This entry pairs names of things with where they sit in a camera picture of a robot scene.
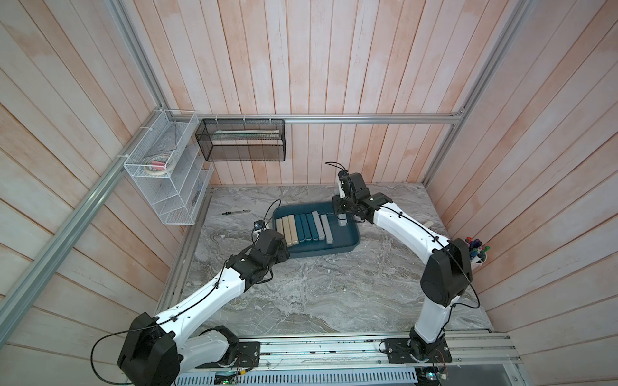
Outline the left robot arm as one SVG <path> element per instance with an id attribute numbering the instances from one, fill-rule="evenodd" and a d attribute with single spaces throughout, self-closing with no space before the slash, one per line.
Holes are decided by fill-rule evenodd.
<path id="1" fill-rule="evenodd" d="M 117 365 L 133 385 L 171 385 L 202 365 L 232 368 L 241 362 L 239 339 L 225 326 L 194 332 L 220 308 L 272 278 L 290 257 L 283 234 L 262 231 L 257 241 L 225 261 L 220 273 L 182 302 L 155 316 L 143 313 L 125 332 Z"/>

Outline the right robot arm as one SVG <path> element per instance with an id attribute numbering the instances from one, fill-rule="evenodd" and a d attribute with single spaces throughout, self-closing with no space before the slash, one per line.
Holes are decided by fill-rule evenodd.
<path id="1" fill-rule="evenodd" d="M 420 286 L 423 308 L 406 339 L 385 339 L 390 363 L 447 363 L 452 360 L 445 340 L 453 308 L 473 283 L 468 243 L 450 240 L 429 230 L 400 209 L 391 198 L 371 194 L 359 173 L 338 173 L 339 194 L 333 197 L 336 215 L 357 217 L 386 230 L 425 265 Z"/>

